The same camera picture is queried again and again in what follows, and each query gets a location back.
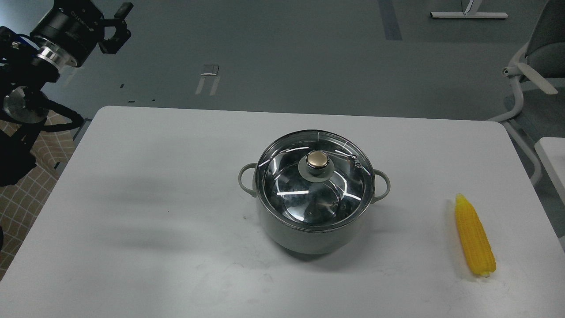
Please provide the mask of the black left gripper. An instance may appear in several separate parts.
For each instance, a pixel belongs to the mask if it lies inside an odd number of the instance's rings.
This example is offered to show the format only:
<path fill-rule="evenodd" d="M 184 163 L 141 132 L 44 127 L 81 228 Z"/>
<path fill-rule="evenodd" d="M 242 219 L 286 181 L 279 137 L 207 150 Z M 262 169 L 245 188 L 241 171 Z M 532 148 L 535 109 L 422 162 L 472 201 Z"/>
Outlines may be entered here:
<path fill-rule="evenodd" d="M 109 39 L 104 39 L 104 28 L 115 26 L 116 19 L 125 20 L 133 7 L 132 2 L 123 2 L 115 19 L 105 19 L 91 0 L 55 0 L 30 36 L 37 45 L 57 45 L 71 56 L 73 66 L 81 67 L 97 43 L 103 54 L 119 52 L 132 36 L 127 24 L 117 25 Z"/>

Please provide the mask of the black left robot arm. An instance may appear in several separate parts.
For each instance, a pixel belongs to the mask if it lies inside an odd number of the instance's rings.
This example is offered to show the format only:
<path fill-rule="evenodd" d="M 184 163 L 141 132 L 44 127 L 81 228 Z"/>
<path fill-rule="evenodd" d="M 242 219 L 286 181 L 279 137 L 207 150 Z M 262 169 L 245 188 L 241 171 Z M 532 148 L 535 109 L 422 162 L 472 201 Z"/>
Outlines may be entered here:
<path fill-rule="evenodd" d="M 116 54 L 131 38 L 126 17 L 133 3 L 124 2 L 107 19 L 90 0 L 56 0 L 28 35 L 2 26 L 0 32 L 1 119 L 18 125 L 1 133 L 0 184 L 16 185 L 36 167 L 31 153 L 41 132 L 76 129 L 83 117 L 42 92 L 56 83 L 65 66 L 81 67 L 96 47 Z"/>

